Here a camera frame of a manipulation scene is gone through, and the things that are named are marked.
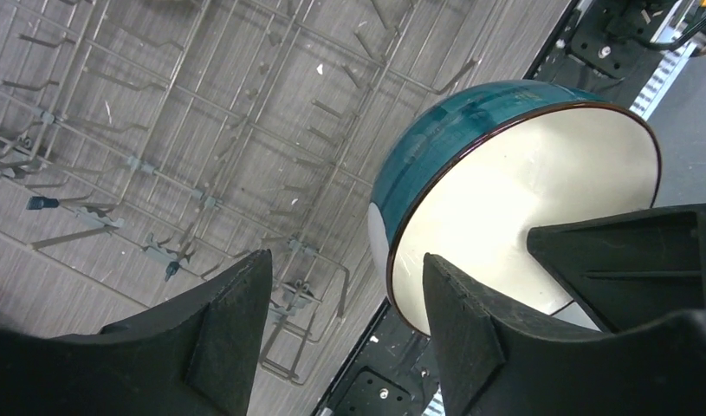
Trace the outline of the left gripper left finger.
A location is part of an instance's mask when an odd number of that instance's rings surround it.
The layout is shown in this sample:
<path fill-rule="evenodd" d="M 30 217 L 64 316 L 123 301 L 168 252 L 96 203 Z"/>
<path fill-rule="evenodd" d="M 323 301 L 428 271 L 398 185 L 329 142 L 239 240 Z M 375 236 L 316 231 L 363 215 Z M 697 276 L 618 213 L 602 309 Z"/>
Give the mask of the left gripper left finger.
<path fill-rule="evenodd" d="M 0 326 L 0 415 L 244 415 L 272 289 L 256 250 L 95 335 Z"/>

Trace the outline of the grey wire dish rack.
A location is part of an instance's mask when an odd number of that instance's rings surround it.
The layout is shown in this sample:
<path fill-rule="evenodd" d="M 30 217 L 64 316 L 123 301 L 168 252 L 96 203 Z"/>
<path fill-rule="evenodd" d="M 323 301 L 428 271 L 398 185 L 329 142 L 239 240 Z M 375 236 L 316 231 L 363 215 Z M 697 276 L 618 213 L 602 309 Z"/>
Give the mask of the grey wire dish rack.
<path fill-rule="evenodd" d="M 0 323 L 92 333 L 275 256 L 260 379 L 372 294 L 385 143 L 477 67 L 478 1 L 0 1 Z"/>

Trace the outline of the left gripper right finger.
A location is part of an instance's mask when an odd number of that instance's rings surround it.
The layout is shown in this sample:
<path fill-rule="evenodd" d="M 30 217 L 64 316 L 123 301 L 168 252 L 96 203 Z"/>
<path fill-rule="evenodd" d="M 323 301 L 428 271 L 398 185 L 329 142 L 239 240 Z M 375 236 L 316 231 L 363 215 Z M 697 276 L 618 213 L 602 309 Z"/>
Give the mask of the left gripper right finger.
<path fill-rule="evenodd" d="M 439 255 L 425 307 L 449 415 L 706 415 L 706 310 L 606 334 L 545 315 Z"/>

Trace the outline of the teal and white bowl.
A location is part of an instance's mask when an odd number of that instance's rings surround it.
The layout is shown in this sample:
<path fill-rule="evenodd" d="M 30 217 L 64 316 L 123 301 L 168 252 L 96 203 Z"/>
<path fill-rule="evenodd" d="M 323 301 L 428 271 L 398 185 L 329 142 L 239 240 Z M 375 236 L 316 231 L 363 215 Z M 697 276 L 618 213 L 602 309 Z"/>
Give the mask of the teal and white bowl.
<path fill-rule="evenodd" d="M 657 136 L 629 109 L 545 81 L 477 85 L 391 147 L 367 208 L 372 256 L 392 306 L 422 335 L 427 253 L 558 315 L 573 298 L 528 253 L 528 232 L 648 209 L 661 175 Z"/>

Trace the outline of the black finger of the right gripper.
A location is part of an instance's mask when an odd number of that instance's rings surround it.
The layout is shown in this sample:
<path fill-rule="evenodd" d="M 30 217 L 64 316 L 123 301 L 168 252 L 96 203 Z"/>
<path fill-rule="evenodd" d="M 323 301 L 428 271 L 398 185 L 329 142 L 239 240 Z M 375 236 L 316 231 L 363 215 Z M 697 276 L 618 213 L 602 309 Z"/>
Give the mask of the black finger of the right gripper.
<path fill-rule="evenodd" d="M 706 203 L 534 227 L 527 249 L 601 330 L 706 309 Z"/>

